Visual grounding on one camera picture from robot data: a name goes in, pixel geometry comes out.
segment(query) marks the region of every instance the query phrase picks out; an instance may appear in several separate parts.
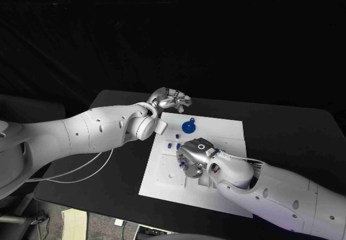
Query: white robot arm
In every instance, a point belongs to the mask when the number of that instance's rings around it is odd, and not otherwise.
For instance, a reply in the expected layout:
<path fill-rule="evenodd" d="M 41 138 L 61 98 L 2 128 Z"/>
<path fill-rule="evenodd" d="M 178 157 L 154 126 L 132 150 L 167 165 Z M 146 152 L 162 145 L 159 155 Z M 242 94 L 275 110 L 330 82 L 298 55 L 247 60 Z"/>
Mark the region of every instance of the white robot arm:
<path fill-rule="evenodd" d="M 240 158 L 203 138 L 175 152 L 184 174 L 198 178 L 203 169 L 220 195 L 288 231 L 346 240 L 346 197 L 294 172 Z"/>
<path fill-rule="evenodd" d="M 190 104 L 185 94 L 161 87 L 146 102 L 96 107 L 63 120 L 31 124 L 0 121 L 0 199 L 53 160 L 105 152 L 128 141 L 145 140 L 152 132 L 162 134 L 167 123 L 158 113 L 170 107 L 181 113 Z"/>

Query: white platform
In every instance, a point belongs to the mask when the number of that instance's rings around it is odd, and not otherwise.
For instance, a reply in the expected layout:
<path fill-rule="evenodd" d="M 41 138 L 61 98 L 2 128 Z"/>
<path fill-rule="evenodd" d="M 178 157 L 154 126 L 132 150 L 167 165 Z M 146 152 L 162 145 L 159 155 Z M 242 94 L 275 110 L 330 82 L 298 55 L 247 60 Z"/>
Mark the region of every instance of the white platform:
<path fill-rule="evenodd" d="M 181 130 L 181 125 L 190 118 L 194 118 L 195 130 L 187 134 Z M 167 122 L 167 129 L 162 135 L 155 134 L 154 137 L 138 194 L 252 218 L 250 212 L 217 193 L 206 173 L 195 179 L 185 177 L 175 157 L 177 143 L 183 144 L 197 138 L 207 139 L 213 146 L 227 153 L 246 157 L 242 122 L 165 112 L 161 113 L 161 120 Z"/>

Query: black backdrop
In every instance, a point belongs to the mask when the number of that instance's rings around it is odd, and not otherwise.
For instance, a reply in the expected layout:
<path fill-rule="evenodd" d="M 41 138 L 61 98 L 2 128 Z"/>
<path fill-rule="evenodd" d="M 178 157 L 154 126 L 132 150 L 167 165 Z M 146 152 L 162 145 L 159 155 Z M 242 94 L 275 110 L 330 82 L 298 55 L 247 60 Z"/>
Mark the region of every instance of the black backdrop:
<path fill-rule="evenodd" d="M 327 110 L 346 132 L 346 5 L 337 1 L 0 3 L 0 94 L 60 102 L 100 90 Z"/>

